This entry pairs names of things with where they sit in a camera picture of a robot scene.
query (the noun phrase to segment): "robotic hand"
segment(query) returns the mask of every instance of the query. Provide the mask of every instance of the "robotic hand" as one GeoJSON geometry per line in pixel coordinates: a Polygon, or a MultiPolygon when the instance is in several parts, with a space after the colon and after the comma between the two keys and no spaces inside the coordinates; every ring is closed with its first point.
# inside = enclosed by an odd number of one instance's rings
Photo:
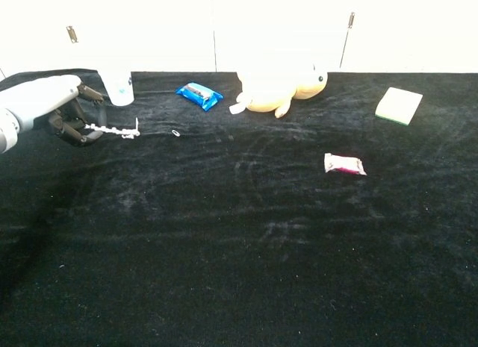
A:
{"type": "Polygon", "coordinates": [[[101,93],[85,86],[75,75],[38,78],[0,92],[0,154],[16,145],[18,134],[47,120],[51,131],[74,146],[95,142],[103,132],[88,135],[78,129],[87,124],[77,97],[92,101],[98,109],[98,124],[106,126],[101,93]]]}

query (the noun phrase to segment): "blue snack wrapper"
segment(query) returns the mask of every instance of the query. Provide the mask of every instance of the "blue snack wrapper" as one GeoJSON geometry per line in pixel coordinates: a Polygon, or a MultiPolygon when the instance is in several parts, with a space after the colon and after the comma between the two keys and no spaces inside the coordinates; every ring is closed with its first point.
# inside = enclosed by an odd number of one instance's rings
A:
{"type": "Polygon", "coordinates": [[[198,104],[206,112],[223,99],[223,95],[220,93],[194,82],[190,82],[178,88],[176,94],[186,97],[190,101],[198,104]]]}

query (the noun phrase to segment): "plush toy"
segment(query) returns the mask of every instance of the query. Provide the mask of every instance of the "plush toy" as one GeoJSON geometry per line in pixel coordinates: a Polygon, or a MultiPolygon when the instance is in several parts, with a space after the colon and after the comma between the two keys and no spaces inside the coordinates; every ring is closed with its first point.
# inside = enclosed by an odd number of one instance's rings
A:
{"type": "Polygon", "coordinates": [[[238,104],[232,106],[254,112],[272,112],[276,118],[283,117],[291,106],[292,99],[309,99],[322,92],[328,75],[314,64],[300,66],[264,66],[237,72],[242,83],[238,104]]]}

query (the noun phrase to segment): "white chain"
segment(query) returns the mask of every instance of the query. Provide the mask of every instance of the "white chain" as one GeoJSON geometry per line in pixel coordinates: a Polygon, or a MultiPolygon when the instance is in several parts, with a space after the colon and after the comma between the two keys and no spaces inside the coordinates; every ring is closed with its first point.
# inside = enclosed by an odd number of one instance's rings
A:
{"type": "Polygon", "coordinates": [[[100,131],[100,132],[105,132],[105,133],[118,134],[118,135],[121,135],[121,137],[123,139],[129,139],[129,140],[133,140],[134,137],[140,135],[140,132],[138,131],[137,126],[138,126],[137,118],[136,118],[136,128],[135,129],[119,130],[116,127],[106,128],[104,125],[101,126],[101,127],[97,127],[94,123],[92,123],[91,125],[84,125],[84,127],[87,128],[87,129],[93,129],[94,131],[100,131]]]}

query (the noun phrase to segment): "sponge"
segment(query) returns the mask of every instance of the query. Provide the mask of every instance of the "sponge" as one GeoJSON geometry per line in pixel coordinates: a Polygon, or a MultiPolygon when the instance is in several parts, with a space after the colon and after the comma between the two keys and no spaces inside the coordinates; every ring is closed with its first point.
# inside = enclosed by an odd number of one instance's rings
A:
{"type": "Polygon", "coordinates": [[[423,95],[389,87],[380,100],[375,115],[384,119],[409,125],[423,95]]]}

